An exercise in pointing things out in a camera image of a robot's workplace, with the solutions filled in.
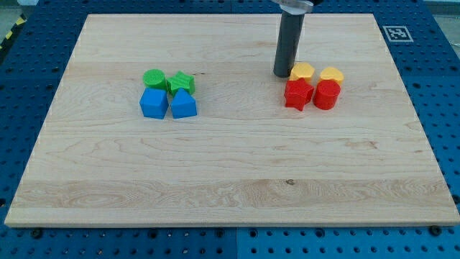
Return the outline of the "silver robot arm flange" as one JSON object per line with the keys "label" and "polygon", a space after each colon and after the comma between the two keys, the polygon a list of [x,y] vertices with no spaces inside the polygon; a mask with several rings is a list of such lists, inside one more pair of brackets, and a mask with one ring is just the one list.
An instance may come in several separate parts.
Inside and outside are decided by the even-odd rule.
{"label": "silver robot arm flange", "polygon": [[284,12],[292,15],[301,15],[311,13],[315,6],[318,6],[323,0],[271,0],[278,4]]}

